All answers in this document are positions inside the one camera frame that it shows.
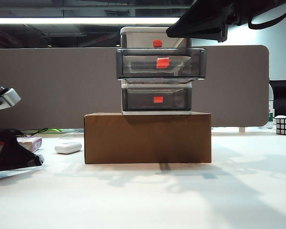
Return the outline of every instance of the clear plastic drawer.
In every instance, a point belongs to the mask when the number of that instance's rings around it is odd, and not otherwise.
[[[124,88],[123,111],[191,111],[191,88]]]
[[[205,78],[201,48],[117,49],[117,78]]]

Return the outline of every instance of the cardboard box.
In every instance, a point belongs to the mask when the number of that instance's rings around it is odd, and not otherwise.
[[[211,162],[211,114],[84,117],[85,163]]]

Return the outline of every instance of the plastic drawer unit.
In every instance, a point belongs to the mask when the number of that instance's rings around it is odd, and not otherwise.
[[[205,78],[206,51],[167,28],[125,27],[116,50],[124,115],[189,115],[192,80]]]

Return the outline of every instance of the white table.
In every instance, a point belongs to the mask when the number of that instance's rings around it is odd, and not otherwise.
[[[286,136],[237,130],[211,164],[86,165],[45,137],[43,166],[0,172],[0,229],[286,229]]]

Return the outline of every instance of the fluorescent light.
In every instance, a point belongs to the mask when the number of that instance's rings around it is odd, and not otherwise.
[[[179,18],[0,18],[0,24],[172,25]]]

